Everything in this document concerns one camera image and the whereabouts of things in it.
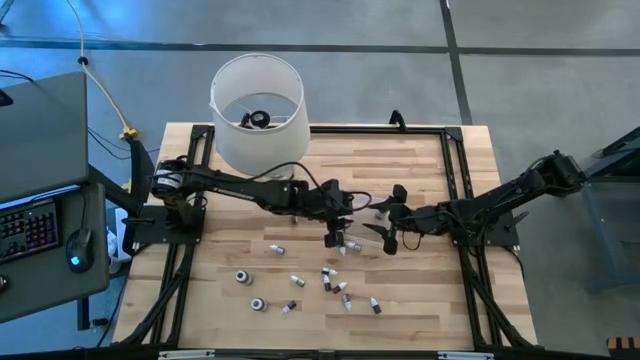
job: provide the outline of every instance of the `desk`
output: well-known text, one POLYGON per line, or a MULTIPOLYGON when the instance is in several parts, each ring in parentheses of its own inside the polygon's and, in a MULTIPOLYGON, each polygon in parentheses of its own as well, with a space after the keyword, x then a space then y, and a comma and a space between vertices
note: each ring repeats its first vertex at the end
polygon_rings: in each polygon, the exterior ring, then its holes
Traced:
MULTIPOLYGON (((159 160, 186 154, 192 125, 167 124, 159 160)), ((485 126, 462 129, 473 188, 481 194, 500 183, 489 131, 485 126)), ((336 178, 343 189, 378 197, 388 196, 392 186, 401 183, 412 207, 448 199, 440 142, 433 135, 312 134, 301 162, 321 182, 336 178)), ((209 165, 237 173, 218 154, 209 165)), ((455 160, 454 166, 459 169, 455 160)), ((300 221, 293 226, 289 217, 271 215, 252 203, 213 193, 206 196, 207 218, 191 271, 181 348, 472 348, 458 253, 448 236, 426 236, 414 252, 400 245, 395 256, 365 246, 360 255, 342 257, 336 249, 324 248, 323 224, 300 221), (270 244, 286 248, 285 256, 271 253, 270 244), (339 272, 333 283, 348 282, 351 313, 339 295, 324 291, 322 266, 339 272), (235 281, 240 269, 254 276, 250 287, 235 281), (291 274, 305 279, 306 286, 293 284, 291 274), (370 296, 378 299, 382 314, 373 314, 370 296), (251 310, 254 297, 267 300, 267 312, 251 310), (289 300, 298 307, 282 317, 280 308, 289 300)), ((159 204, 156 199, 150 202, 159 204)), ((407 234, 406 240, 415 244, 416 237, 407 234)), ((129 335, 156 300, 167 248, 152 245, 134 259, 114 341, 129 335)), ((487 249, 487 259, 497 303, 522 335, 535 342, 517 262, 494 248, 487 249)), ((165 329, 170 328, 172 309, 170 303, 165 329)), ((483 306, 479 313, 489 339, 483 306)))
POLYGON ((62 245, 0 265, 0 274, 10 281, 10 287, 0 295, 0 323, 87 297, 109 286, 104 187, 85 185, 55 199, 62 245), (94 262, 89 270, 76 274, 69 270, 66 244, 69 235, 80 228, 83 208, 84 227, 93 237, 94 262))

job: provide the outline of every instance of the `yellow cable connector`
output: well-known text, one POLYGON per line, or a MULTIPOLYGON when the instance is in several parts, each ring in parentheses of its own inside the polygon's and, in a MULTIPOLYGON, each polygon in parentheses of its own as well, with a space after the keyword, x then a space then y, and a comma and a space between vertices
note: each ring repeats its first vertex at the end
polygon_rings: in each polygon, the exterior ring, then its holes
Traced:
POLYGON ((136 138, 138 136, 138 130, 134 129, 134 128, 130 128, 130 127, 125 127, 124 129, 122 129, 122 134, 120 134, 120 139, 124 140, 125 137, 131 137, 131 138, 136 138))
POLYGON ((129 194, 131 194, 131 178, 129 178, 129 181, 122 184, 122 188, 125 189, 129 194))

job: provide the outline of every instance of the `computer monitor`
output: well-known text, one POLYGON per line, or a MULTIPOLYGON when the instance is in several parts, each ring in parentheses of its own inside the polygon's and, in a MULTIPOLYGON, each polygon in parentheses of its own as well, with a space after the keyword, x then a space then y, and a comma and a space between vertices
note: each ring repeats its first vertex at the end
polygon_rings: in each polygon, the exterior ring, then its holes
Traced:
POLYGON ((86 76, 71 73, 2 89, 0 203, 87 181, 86 76))

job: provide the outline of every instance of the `small bottle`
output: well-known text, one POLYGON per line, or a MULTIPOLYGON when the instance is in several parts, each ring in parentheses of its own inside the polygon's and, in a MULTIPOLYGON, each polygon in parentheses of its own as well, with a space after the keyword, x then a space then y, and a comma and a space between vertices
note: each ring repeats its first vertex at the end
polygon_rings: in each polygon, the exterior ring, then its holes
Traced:
POLYGON ((236 281, 244 286, 249 286, 253 283, 253 277, 248 272, 240 270, 236 273, 236 281))
POLYGON ((331 280, 329 280, 329 275, 324 275, 322 277, 322 282, 324 283, 324 291, 331 291, 331 280))
POLYGON ((270 245, 269 249, 271 249, 271 251, 273 251, 274 253, 278 254, 278 255, 284 255, 284 248, 281 248, 278 245, 270 245))
POLYGON ((337 271, 335 271, 335 270, 333 270, 333 269, 330 269, 330 268, 322 268, 322 273, 323 273, 324 275, 331 275, 331 276, 333 276, 333 275, 338 275, 338 272, 337 272, 337 271))
POLYGON ((362 251, 362 245, 360 244, 356 244, 353 241, 347 241, 346 243, 347 247, 355 252, 360 252, 362 251))
POLYGON ((295 309, 295 307, 296 307, 296 306, 298 306, 298 304, 296 304, 296 302, 295 302, 295 301, 291 300, 291 301, 289 301, 289 303, 288 303, 287 305, 285 305, 285 306, 282 308, 282 313, 283 313, 283 314, 286 314, 286 313, 288 313, 289 311, 291 311, 291 310, 295 309))
POLYGON ((382 310, 380 309, 380 305, 378 304, 378 301, 374 298, 371 298, 371 308, 373 308, 373 312, 376 314, 380 314, 382 312, 382 310))
POLYGON ((347 311, 351 311, 351 295, 342 295, 342 302, 344 303, 345 309, 347 309, 347 311))
POLYGON ((331 289, 331 292, 333 292, 334 294, 339 293, 340 291, 344 290, 344 288, 347 287, 347 283, 340 283, 338 285, 336 285, 333 289, 331 289))
POLYGON ((255 298, 251 300, 251 308, 254 311, 266 311, 267 310, 267 302, 262 300, 261 298, 255 298))
POLYGON ((296 285, 300 286, 300 287, 304 287, 304 280, 302 280, 302 278, 299 278, 295 275, 291 275, 291 281, 293 281, 296 285))

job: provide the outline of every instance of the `white lampshade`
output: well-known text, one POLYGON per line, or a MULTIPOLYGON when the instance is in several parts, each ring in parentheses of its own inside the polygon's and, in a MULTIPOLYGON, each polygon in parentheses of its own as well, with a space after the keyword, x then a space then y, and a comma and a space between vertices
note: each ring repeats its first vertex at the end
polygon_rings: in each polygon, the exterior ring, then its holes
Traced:
MULTIPOLYGON (((209 105, 216 128, 216 150, 242 173, 260 174, 284 162, 298 161, 307 151, 311 135, 302 79, 280 58, 247 54, 229 61, 213 78, 209 105), (242 128, 222 115, 229 105, 253 95, 279 95, 297 107, 284 123, 265 129, 242 128)), ((292 174, 292 168, 287 167, 271 175, 292 174)))

